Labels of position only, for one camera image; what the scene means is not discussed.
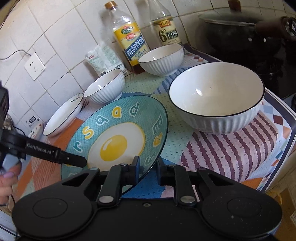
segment cooking pot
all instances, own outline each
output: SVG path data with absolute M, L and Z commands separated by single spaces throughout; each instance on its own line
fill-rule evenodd
M 206 38 L 216 51 L 261 62 L 279 51 L 281 38 L 296 40 L 294 18 L 264 20 L 261 15 L 242 11 L 238 0 L 228 3 L 230 8 L 200 15 L 206 24 Z

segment small white bowl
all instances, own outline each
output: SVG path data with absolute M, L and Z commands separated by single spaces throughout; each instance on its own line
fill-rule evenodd
M 184 58 L 180 44 L 170 44 L 153 49 L 139 58 L 141 67 L 150 74 L 169 76 L 177 71 Z
M 67 100 L 50 118 L 43 130 L 43 135 L 53 137 L 66 129 L 80 112 L 83 105 L 82 100 L 82 93 Z
M 121 97 L 124 84 L 123 72 L 114 69 L 93 82 L 83 96 L 94 104 L 108 104 Z
M 178 75 L 169 88 L 170 100 L 184 121 L 210 134 L 231 133 L 249 124 L 264 93 L 255 72 L 225 62 L 194 66 Z

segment silver bolt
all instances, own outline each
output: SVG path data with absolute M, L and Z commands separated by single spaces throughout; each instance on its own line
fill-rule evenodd
M 195 198 L 192 196 L 183 196 L 180 198 L 180 200 L 183 203 L 193 203 L 195 201 Z
M 111 196 L 108 196 L 108 195 L 102 196 L 102 197 L 99 198 L 99 201 L 101 203 L 111 203 L 113 200 L 114 200 L 114 198 L 111 197 Z

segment white plastic packet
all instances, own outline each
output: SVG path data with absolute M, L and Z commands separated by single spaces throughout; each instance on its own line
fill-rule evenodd
M 86 61 L 94 68 L 98 76 L 102 76 L 113 69 L 121 69 L 124 76 L 131 72 L 125 68 L 115 51 L 102 41 L 94 50 L 87 53 Z

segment teal plate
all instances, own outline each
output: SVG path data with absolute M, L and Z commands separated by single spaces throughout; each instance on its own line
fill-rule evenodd
M 120 163 L 141 158 L 142 179 L 165 145 L 168 115 L 158 100 L 144 95 L 113 101 L 90 116 L 70 140 L 66 152 L 84 156 L 84 168 L 62 165 L 62 179 L 90 167 L 108 171 Z M 123 192 L 131 186 L 123 187 Z

